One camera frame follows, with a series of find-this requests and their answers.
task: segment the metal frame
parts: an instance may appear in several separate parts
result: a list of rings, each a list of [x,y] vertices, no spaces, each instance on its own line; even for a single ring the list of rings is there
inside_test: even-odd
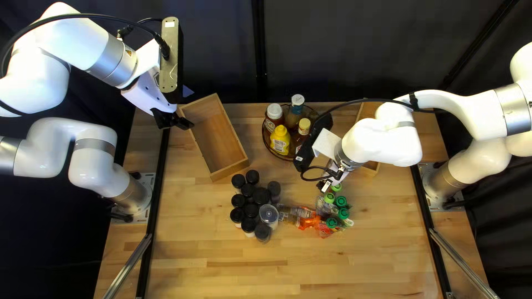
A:
[[[168,151],[168,140],[170,139],[170,129],[164,129],[161,138],[161,147],[159,148],[159,160],[157,161],[157,171],[155,173],[155,186],[153,188],[151,210],[148,217],[148,226],[146,234],[155,236],[155,226],[157,224],[157,216],[159,215],[159,201],[161,198],[164,166],[166,165],[166,156]],[[137,295],[136,299],[143,299],[146,296],[148,286],[149,266],[152,262],[152,249],[155,238],[152,237],[152,242],[144,252],[142,261],[140,262],[140,270],[138,274]]]
[[[454,248],[442,237],[437,231],[429,228],[430,237],[434,240],[440,248],[452,258],[452,260],[460,267],[460,269],[467,276],[469,281],[488,299],[500,299],[499,296],[487,286],[482,279],[469,267],[467,262],[460,256],[460,254],[454,250]]]
[[[103,295],[102,299],[113,299],[118,291],[120,291],[120,287],[126,281],[126,278],[129,275],[129,272],[135,267],[138,260],[144,254],[146,249],[152,244],[152,234],[146,234],[142,241],[138,244],[137,248],[135,248],[135,251],[133,251],[133,254],[129,257],[128,261],[122,267],[122,270],[118,273],[117,277],[113,280],[109,288],[107,289],[107,292]]]
[[[421,210],[423,224],[425,225],[425,230],[427,232],[427,239],[429,241],[430,252],[433,256],[434,267],[436,268],[436,273],[438,274],[439,287],[442,291],[442,294],[450,293],[451,285],[449,284],[447,272],[445,271],[442,252],[440,251],[438,244],[430,238],[429,230],[434,229],[434,223],[432,221],[432,217],[430,216],[429,206],[425,197],[425,189],[423,188],[423,182],[421,181],[421,176],[419,175],[418,166],[410,166],[410,171],[412,173],[412,179],[415,185],[415,192],[418,195],[419,209]]]

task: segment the black backdrop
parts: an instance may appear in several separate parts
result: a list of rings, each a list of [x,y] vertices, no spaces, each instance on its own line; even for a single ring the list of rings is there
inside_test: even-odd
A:
[[[196,92],[195,97],[218,92],[226,103],[256,101],[251,1],[65,2],[81,12],[130,20],[178,17],[185,36],[185,85]],[[10,31],[21,29],[39,18],[52,3],[3,0],[0,34],[6,37]],[[294,93],[302,93],[308,101],[393,98],[413,90],[437,88],[501,3],[502,0],[267,1],[265,47],[270,88],[265,100],[287,101]],[[519,2],[450,91],[470,94],[511,82],[510,58],[532,40],[531,21],[527,18],[531,8],[530,1]],[[109,32],[122,27],[113,22],[97,23]],[[133,48],[146,41],[148,37],[140,30],[126,39]],[[117,90],[74,71],[69,94],[60,106],[26,118],[0,119],[0,135],[24,137],[34,120],[50,115],[96,122],[119,133],[120,162],[132,111]],[[443,115],[439,121],[450,155],[467,147],[470,137],[466,132],[449,133],[461,127],[454,117]],[[64,174],[46,183],[0,178],[0,186],[7,191],[2,198],[8,203],[8,212],[2,218],[5,246],[0,250],[5,260],[0,275],[5,277],[2,287],[8,290],[6,297],[92,297],[109,221],[103,203],[96,201],[93,193],[65,183]],[[52,196],[56,190],[63,195]],[[476,218],[489,223],[498,217],[499,208],[478,210]],[[53,217],[45,211],[52,212]],[[477,226],[474,229],[481,243],[482,234]],[[481,246],[479,249],[495,290],[508,294],[503,298],[518,298],[519,292],[510,289],[508,283],[497,284],[496,280],[504,279],[496,270],[506,267],[497,268],[494,263],[497,251],[486,251]],[[526,281],[519,269],[512,271]]]

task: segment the wooden tray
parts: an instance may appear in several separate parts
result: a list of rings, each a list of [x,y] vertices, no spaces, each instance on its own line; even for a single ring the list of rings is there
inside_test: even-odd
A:
[[[183,105],[179,111],[194,123],[189,132],[203,155],[212,181],[250,165],[217,94]]]

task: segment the black wire basket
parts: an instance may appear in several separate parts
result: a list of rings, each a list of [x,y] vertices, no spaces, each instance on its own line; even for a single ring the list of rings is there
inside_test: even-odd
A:
[[[282,113],[284,114],[285,116],[285,119],[286,119],[286,115],[288,115],[288,112],[290,111],[290,107],[291,105],[290,104],[282,104],[281,105],[281,108],[282,108]],[[314,124],[314,120],[316,120],[316,118],[318,118],[319,114],[318,112],[316,112],[316,110],[314,110],[313,108],[310,108],[308,107],[307,105],[303,105],[303,111],[301,112],[301,118],[308,118],[310,120],[310,126],[312,127],[312,125]],[[291,132],[291,131],[288,131],[290,133],[290,136],[293,136],[293,134],[297,133],[297,130]],[[268,149],[268,151],[274,155],[275,157],[281,159],[281,160],[285,160],[285,161],[292,161],[295,157],[295,148],[294,148],[294,145],[292,143],[290,143],[290,149],[288,151],[288,155],[284,156],[284,155],[281,155],[279,154],[278,152],[274,151],[271,147],[270,147],[270,131],[268,131],[268,129],[266,128],[266,118],[264,118],[264,121],[262,122],[262,141],[264,142],[264,146],[266,147],[266,149]]]

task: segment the yellow mustard bottle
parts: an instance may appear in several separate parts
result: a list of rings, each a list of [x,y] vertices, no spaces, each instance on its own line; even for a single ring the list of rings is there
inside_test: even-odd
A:
[[[285,126],[277,126],[270,135],[270,140],[270,147],[272,150],[284,156],[288,155],[288,150],[290,147],[290,134],[286,130]]]

